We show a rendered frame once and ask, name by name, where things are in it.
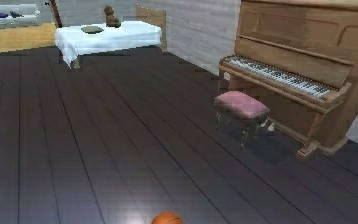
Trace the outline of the pink cushioned piano stool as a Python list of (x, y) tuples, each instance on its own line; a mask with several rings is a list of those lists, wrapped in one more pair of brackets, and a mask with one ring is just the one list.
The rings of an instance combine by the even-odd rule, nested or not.
[(215, 129), (219, 128), (223, 114), (241, 122), (241, 149), (246, 145), (252, 127), (255, 128), (254, 139), (258, 138), (259, 129), (266, 126), (270, 112), (270, 109), (263, 103), (240, 91), (228, 91), (220, 94), (214, 100), (214, 107), (216, 109)]

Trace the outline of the white bed with wooden headboard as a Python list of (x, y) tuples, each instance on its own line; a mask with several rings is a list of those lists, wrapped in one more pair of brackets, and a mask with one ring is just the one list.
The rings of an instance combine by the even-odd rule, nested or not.
[[(121, 22), (119, 28), (107, 27), (106, 23), (57, 28), (55, 45), (59, 61), (68, 67), (79, 68), (79, 57), (83, 55), (113, 52), (145, 46), (159, 46), (167, 50), (166, 11), (135, 5), (135, 20)], [(104, 31), (86, 34), (84, 26), (99, 26)]]

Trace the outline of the orange basketball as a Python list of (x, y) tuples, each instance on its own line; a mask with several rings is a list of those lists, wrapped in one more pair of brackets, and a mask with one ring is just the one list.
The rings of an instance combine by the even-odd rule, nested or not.
[(166, 211), (155, 216), (151, 224), (184, 224), (184, 222), (176, 213)]

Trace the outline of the brown teddy bear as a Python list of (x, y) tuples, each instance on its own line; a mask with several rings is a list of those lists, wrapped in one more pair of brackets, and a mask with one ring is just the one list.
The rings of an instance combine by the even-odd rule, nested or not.
[(121, 26), (121, 22), (114, 16), (114, 10), (111, 6), (105, 6), (104, 14), (107, 27), (119, 28)]

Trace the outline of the green round cushion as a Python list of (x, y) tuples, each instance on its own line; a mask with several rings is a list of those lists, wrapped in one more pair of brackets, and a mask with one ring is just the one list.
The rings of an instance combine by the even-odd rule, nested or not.
[(81, 28), (81, 31), (86, 34), (97, 34), (103, 32), (104, 30), (99, 26), (84, 26)]

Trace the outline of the brown upright piano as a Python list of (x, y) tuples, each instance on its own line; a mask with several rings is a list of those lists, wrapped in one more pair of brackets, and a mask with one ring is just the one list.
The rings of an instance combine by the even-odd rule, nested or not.
[(335, 154), (358, 115), (358, 0), (241, 0), (219, 75), (269, 107), (298, 158)]

